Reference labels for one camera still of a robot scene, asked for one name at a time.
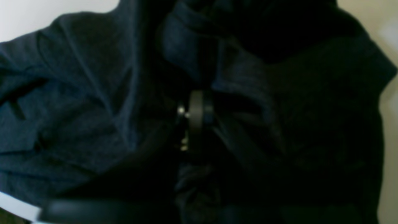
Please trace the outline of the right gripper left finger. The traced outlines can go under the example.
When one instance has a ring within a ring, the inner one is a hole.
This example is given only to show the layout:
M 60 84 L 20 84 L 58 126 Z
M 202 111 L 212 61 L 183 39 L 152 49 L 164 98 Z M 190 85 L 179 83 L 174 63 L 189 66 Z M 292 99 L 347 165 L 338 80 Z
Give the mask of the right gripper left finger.
M 202 154 L 204 126 L 204 92 L 194 90 L 190 93 L 188 103 L 179 102 L 177 106 L 177 125 L 182 129 L 179 149 L 193 155 Z

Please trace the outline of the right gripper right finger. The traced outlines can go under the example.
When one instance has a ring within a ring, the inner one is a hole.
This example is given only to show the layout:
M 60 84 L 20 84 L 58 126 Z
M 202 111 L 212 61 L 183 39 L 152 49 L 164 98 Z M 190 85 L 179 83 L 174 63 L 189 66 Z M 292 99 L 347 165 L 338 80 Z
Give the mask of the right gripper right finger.
M 226 149 L 239 162 L 249 162 L 249 139 L 247 133 L 239 129 L 239 124 L 233 120 L 232 113 L 249 110 L 249 101 L 243 96 L 226 93 L 202 92 L 202 153 L 203 157 L 214 161 L 221 156 L 221 146 L 215 142 L 213 134 L 217 123 L 220 125 L 220 138 Z

